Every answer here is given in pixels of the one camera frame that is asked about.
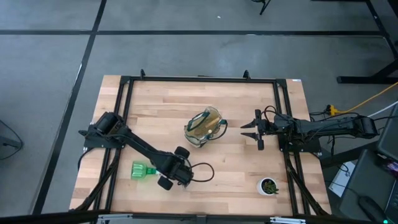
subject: small potted plant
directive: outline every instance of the small potted plant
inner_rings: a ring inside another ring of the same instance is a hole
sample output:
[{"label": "small potted plant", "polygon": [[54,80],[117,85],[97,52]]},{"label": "small potted plant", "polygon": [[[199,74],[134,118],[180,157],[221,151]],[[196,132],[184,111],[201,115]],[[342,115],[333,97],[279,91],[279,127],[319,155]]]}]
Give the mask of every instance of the small potted plant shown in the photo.
[{"label": "small potted plant", "polygon": [[275,195],[278,194],[278,190],[276,181],[270,177],[266,177],[257,183],[257,191],[261,195]]}]

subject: wooden table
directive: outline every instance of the wooden table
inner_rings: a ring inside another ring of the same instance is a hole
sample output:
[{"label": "wooden table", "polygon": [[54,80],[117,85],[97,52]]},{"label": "wooden table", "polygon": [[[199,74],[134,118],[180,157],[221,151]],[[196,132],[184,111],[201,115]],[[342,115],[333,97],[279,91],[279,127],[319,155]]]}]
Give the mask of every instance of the wooden table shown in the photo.
[{"label": "wooden table", "polygon": [[[113,111],[120,76],[104,76],[98,95],[93,121],[105,111]],[[287,80],[293,115],[309,119],[300,80]],[[113,212],[206,213],[213,215],[291,215],[290,197],[283,154],[277,136],[265,136],[265,150],[258,151],[256,141],[240,135],[251,132],[239,127],[252,121],[255,109],[275,106],[271,84],[204,83],[135,81],[127,125],[132,131],[158,150],[174,152],[182,146],[191,152],[192,164],[210,163],[215,177],[206,183],[192,182],[186,189],[175,185],[170,191],[157,185],[157,176],[131,180],[133,161],[149,161],[134,149],[126,147],[121,154],[114,197]],[[214,106],[228,120],[226,134],[210,141],[201,149],[191,146],[184,137],[183,126],[207,106]],[[94,149],[82,162],[70,208],[79,206],[97,184],[104,149]],[[319,160],[301,153],[305,183],[326,211],[330,212],[328,196]],[[196,179],[207,179],[211,170],[206,166],[193,169]],[[279,194],[262,196],[256,184],[263,177],[277,181]],[[299,211],[302,201],[296,186]],[[104,208],[108,186],[104,188]]]}]

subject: green toy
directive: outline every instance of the green toy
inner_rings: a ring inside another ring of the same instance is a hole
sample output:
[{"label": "green toy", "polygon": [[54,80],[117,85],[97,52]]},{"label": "green toy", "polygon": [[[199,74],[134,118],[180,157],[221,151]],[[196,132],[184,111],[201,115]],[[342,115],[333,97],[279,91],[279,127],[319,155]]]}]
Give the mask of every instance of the green toy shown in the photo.
[{"label": "green toy", "polygon": [[143,162],[133,161],[131,167],[131,179],[140,180],[144,179],[147,175],[157,174],[155,168],[147,167]]}]

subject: gray floor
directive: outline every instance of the gray floor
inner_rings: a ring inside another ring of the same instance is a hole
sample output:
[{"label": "gray floor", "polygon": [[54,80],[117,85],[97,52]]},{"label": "gray floor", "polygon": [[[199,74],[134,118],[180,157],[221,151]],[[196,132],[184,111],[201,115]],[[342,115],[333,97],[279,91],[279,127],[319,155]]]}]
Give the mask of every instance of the gray floor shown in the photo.
[{"label": "gray floor", "polygon": [[[397,40],[398,19],[385,1],[373,1]],[[0,1],[0,29],[88,29],[100,0]],[[376,30],[363,3],[278,0],[258,16],[260,4],[242,0],[108,1],[101,30]],[[0,217],[28,214],[49,156],[87,36],[0,36],[0,119],[14,128],[25,148],[0,161]],[[310,111],[339,109],[381,91],[384,85],[338,85],[338,75],[370,75],[392,61],[383,39],[351,37],[260,37],[228,35],[97,36],[72,114],[44,212],[68,210],[85,129],[103,75],[299,78]],[[387,92],[359,113],[371,114],[397,99]],[[363,139],[339,139],[336,151]],[[328,147],[322,139],[323,147]],[[10,149],[0,152],[7,155]]]}]

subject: yellow cable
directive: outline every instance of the yellow cable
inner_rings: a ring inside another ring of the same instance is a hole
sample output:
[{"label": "yellow cable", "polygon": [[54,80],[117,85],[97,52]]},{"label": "yellow cable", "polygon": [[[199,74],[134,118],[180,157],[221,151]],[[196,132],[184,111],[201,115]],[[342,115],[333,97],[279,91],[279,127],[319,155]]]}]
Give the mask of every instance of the yellow cable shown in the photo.
[{"label": "yellow cable", "polygon": [[339,111],[339,110],[336,109],[333,105],[331,105],[330,113],[331,113],[332,116],[334,116],[334,115],[337,114],[337,113],[349,113],[349,112],[355,110],[356,108],[359,108],[360,106],[364,105],[365,103],[367,103],[367,102],[369,102],[369,101],[375,99],[376,97],[380,96],[381,94],[385,93],[387,90],[391,89],[392,87],[394,87],[394,86],[396,86],[396,85],[398,85],[398,82],[396,82],[395,84],[392,84],[391,86],[389,86],[389,87],[386,88],[385,90],[381,91],[380,93],[378,93],[378,94],[376,94],[376,95],[370,97],[369,99],[365,100],[364,102],[362,102],[362,103],[360,103],[360,104],[358,104],[358,105],[354,106],[353,108],[351,108],[351,109],[349,109],[349,110],[346,110],[346,111]]}]

